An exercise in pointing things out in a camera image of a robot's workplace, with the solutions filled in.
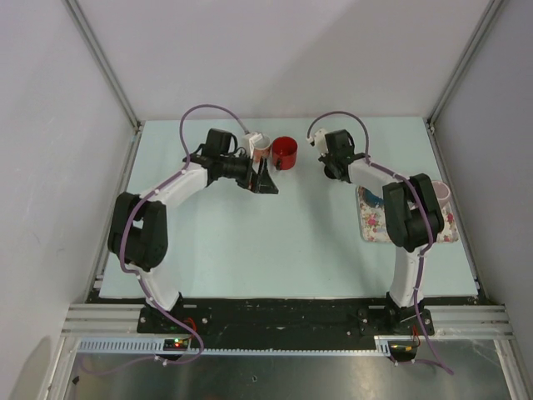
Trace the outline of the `blue mug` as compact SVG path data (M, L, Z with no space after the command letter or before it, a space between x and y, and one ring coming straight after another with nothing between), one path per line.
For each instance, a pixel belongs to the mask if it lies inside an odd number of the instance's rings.
M365 187L362 189L362 200L370 208L384 208L384 200Z

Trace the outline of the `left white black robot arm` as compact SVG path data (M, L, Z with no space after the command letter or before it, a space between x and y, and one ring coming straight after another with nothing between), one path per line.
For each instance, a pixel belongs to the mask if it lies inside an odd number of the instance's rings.
M212 128L206 141L184 159L181 170L141 194L122 192L115 201L107 248L117 256L122 270L137 278L147 303L158 309L157 325L168 333L178 331L185 321L185 313L175 306L180 290L164 272L168 213L220 178L231 179L252 193L279 193L267 161L253 167L246 151L230 149L236 142L233 133Z

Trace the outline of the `red mug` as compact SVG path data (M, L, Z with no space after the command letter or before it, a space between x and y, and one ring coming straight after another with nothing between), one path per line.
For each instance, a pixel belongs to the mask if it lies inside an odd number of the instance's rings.
M276 170L290 170L295 167L298 145L294 138L276 138L271 145L272 162Z

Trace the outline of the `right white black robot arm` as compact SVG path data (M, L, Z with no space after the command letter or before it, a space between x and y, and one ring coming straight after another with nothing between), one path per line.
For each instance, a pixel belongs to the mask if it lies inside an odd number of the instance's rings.
M319 152L327 176L369 190L383 201L387 235L396 246L395 269L386 294L384 323L396 334L412 331L426 335L422 317L426 255L444 228L441 207L430 177L424 173L404 177L357 153L346 130L320 129L307 142Z

